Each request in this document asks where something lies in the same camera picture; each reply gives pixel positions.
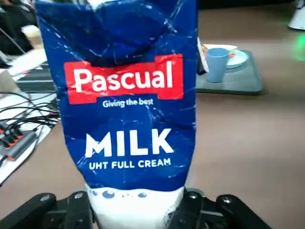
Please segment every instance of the black cable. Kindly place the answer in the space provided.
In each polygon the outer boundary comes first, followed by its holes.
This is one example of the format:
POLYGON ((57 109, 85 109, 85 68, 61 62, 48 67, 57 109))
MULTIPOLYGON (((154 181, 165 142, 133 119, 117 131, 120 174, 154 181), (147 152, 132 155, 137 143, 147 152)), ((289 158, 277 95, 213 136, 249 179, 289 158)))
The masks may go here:
POLYGON ((38 124, 47 125, 50 128, 52 128, 52 127, 54 127, 55 124, 57 124, 57 122, 58 122, 58 120, 52 120, 50 118, 41 118, 40 116, 21 118, 20 120, 17 120, 15 122, 9 124, 5 128, 4 134, 6 135, 7 132, 11 133, 11 129, 15 129, 17 125, 21 125, 24 123, 38 123, 38 124))
MULTIPOLYGON (((0 119, 0 121, 6 122, 6 121, 11 121, 11 120, 21 120, 24 118, 26 118, 26 117, 4 118, 4 119, 0 119)), ((47 115, 43 115, 43 116, 28 117, 28 119, 32 119, 32 118, 59 119, 59 114, 47 114, 47 115)))
POLYGON ((7 157, 8 157, 7 155, 4 155, 4 156, 0 159, 0 168, 1 168, 3 162, 5 161, 5 159, 6 159, 7 157))
POLYGON ((8 110, 12 110, 12 109, 36 110, 36 111, 40 111, 40 113, 41 113, 41 111, 50 112, 50 110, 44 110, 44 109, 41 109, 41 108, 39 108, 39 107, 32 107, 32 106, 30 106, 30 107, 29 107, 29 106, 15 106, 15 107, 9 107, 9 108, 3 109, 2 111, 0 111, 0 114, 1 114, 2 112, 8 111, 8 110))
MULTIPOLYGON (((54 94, 54 93, 50 93, 50 94, 44 95, 44 96, 42 96, 42 97, 40 97, 40 98, 31 99, 31 101, 33 102, 33 101, 35 101, 35 100, 43 99, 43 98, 46 98, 46 97, 51 96, 51 95, 53 95, 53 94, 54 94)), ((22 103, 15 104, 15 105, 12 105, 12 106, 1 107, 0 109, 5 109, 5 108, 13 107, 13 106, 19 106, 19 105, 24 104, 24 103, 27 103, 27 102, 28 102, 28 101, 24 101, 24 102, 22 102, 22 103)))
POLYGON ((30 155, 32 155, 32 153, 35 152, 35 150, 36 150, 36 148, 37 148, 37 146, 38 146, 39 138, 41 137, 42 130, 43 130, 44 127, 45 127, 44 125, 41 127, 41 129, 40 129, 40 131, 39 131, 39 134, 38 134, 37 137, 36 137, 36 142, 35 142, 34 148, 32 149, 30 155))
POLYGON ((52 111, 58 112, 58 109, 54 108, 54 107, 51 105, 51 103, 48 103, 48 102, 36 104, 36 106, 37 106, 38 108, 47 107, 48 109, 50 109, 50 110, 52 110, 52 111))
POLYGON ((15 92, 0 92, 0 94, 13 94, 13 95, 16 95, 16 96, 19 96, 19 97, 21 97, 21 98, 24 98, 24 99, 28 100, 29 103, 32 104, 34 107, 36 106, 28 97, 26 97, 26 96, 24 96, 24 95, 22 95, 22 94, 15 93, 15 92))
POLYGON ((22 112, 20 112, 19 114, 16 114, 15 116, 12 117, 12 119, 13 119, 13 118, 16 118, 16 117, 19 117, 20 115, 23 115, 22 117, 25 117, 25 116, 29 115, 30 113, 32 113, 33 110, 31 110, 31 111, 28 112, 27 114, 24 114, 25 112, 27 112, 27 110, 22 111, 22 112))

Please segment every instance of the cable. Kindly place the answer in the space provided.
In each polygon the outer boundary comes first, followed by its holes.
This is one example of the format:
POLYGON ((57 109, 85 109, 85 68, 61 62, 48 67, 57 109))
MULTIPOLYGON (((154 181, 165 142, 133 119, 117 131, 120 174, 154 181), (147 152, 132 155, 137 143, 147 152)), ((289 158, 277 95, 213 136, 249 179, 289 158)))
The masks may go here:
POLYGON ((2 112, 8 111, 8 110, 13 110, 13 109, 28 109, 28 110, 35 110, 35 111, 40 111, 40 113, 41 113, 41 111, 50 112, 50 110, 44 110, 44 109, 41 109, 41 108, 39 108, 39 107, 15 106, 15 107, 9 107, 9 108, 3 109, 2 111, 0 111, 0 114, 1 114, 2 112))
POLYGON ((13 44, 23 53, 26 54, 26 52, 12 39, 1 27, 0 31, 11 41, 13 44))
POLYGON ((18 118, 18 120, 9 124, 5 128, 4 134, 8 135, 9 133, 11 133, 11 129, 16 129, 17 125, 20 126, 21 124, 24 124, 24 123, 38 123, 38 124, 47 125, 50 128, 53 128, 54 125, 56 125, 59 121, 59 120, 55 120, 55 119, 58 119, 58 117, 59 117, 59 115, 57 115, 57 114, 49 114, 49 115, 45 115, 45 116, 18 118))
POLYGON ((36 148, 37 148, 37 146, 38 146, 39 139, 40 139, 40 137, 41 137, 41 134, 42 134, 42 131, 43 131, 43 128, 44 128, 44 127, 45 127, 44 125, 41 127, 41 129, 40 129, 40 131, 39 131, 39 134, 38 134, 37 137, 36 137, 36 142, 35 142, 34 148, 32 149, 30 155, 32 155, 32 153, 35 152, 35 150, 36 150, 36 148))
MULTIPOLYGON (((6 121, 11 121, 11 120, 21 120, 24 119, 25 117, 14 117, 14 118, 5 118, 5 119, 0 119, 0 121, 2 122, 6 122, 6 121)), ((44 116, 34 116, 34 117, 28 117, 28 119, 32 119, 32 118, 50 118, 50 119, 59 119, 59 114, 47 114, 44 116)))
POLYGON ((35 111, 35 110, 30 110, 29 112, 28 112, 28 110, 22 111, 22 112, 20 112, 19 114, 15 115, 15 116, 12 117, 12 118, 0 119, 0 121, 6 122, 6 121, 11 121, 11 120, 20 120, 20 119, 23 119, 23 118, 25 118, 26 116, 30 115, 30 114, 31 114, 32 112, 34 112, 34 111, 35 111))
POLYGON ((36 106, 28 97, 26 97, 22 94, 15 93, 15 92, 0 92, 0 94, 13 94, 13 95, 16 95, 16 96, 19 96, 21 98, 24 98, 24 99, 28 100, 30 104, 32 104, 33 106, 36 106))
MULTIPOLYGON (((44 95, 44 96, 42 96, 42 97, 40 97, 40 98, 31 99, 31 101, 33 102, 33 101, 35 101, 35 100, 43 99, 43 98, 46 98, 46 97, 48 97, 48 96, 50 96, 50 95, 53 95, 53 94, 54 94, 54 93, 50 93, 50 94, 44 95)), ((5 108, 13 107, 13 106, 18 106, 18 105, 21 105, 21 104, 24 104, 24 103, 27 103, 27 102, 28 102, 28 101, 24 101, 24 102, 22 102, 22 103, 15 104, 15 105, 12 105, 12 106, 1 107, 0 109, 5 109, 5 108)))
POLYGON ((5 161, 5 159, 6 159, 7 157, 8 157, 7 155, 4 155, 4 156, 0 159, 0 168, 1 168, 3 162, 5 161))

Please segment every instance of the screw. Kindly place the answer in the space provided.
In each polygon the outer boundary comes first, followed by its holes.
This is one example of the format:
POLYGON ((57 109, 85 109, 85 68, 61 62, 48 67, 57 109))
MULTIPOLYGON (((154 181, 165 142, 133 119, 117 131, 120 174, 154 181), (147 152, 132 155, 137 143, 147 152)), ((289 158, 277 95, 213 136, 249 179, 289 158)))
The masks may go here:
POLYGON ((81 225, 83 222, 84 222, 83 219, 78 219, 78 220, 76 221, 76 225, 79 226, 79 225, 81 225))
POLYGON ((190 192, 189 197, 192 198, 192 199, 196 199, 198 196, 195 192, 190 192))
POLYGON ((223 202, 226 204, 229 204, 231 202, 231 199, 229 197, 223 197, 223 202))
POLYGON ((75 194, 74 198, 75 198, 75 199, 79 199, 79 198, 81 198, 82 196, 83 196, 83 194, 82 194, 81 192, 79 192, 79 193, 76 193, 76 194, 75 194))
POLYGON ((186 221, 184 219, 179 219, 179 224, 183 227, 186 225, 186 221))
POLYGON ((50 198, 50 195, 45 195, 43 197, 40 198, 40 201, 46 201, 50 198))

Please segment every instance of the green light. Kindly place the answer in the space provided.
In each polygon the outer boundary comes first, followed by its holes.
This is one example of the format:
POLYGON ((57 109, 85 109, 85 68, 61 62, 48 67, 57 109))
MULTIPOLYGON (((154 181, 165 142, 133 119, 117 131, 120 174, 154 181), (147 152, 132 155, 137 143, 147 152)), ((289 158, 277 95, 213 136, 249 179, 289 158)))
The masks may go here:
POLYGON ((305 61, 305 34, 299 35, 296 39, 294 58, 298 61, 305 61))

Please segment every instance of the black robotic gripper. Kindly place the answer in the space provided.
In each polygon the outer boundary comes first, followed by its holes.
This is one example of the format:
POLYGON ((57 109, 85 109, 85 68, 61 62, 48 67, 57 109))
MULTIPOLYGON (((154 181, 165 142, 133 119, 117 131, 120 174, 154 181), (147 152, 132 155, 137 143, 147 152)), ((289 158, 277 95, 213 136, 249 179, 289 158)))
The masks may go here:
MULTIPOLYGON (((0 221, 0 229, 92 229, 94 214, 86 192, 56 200, 41 193, 0 221)), ((209 200, 196 190, 185 190, 168 229, 271 229, 246 204, 233 195, 209 200)))

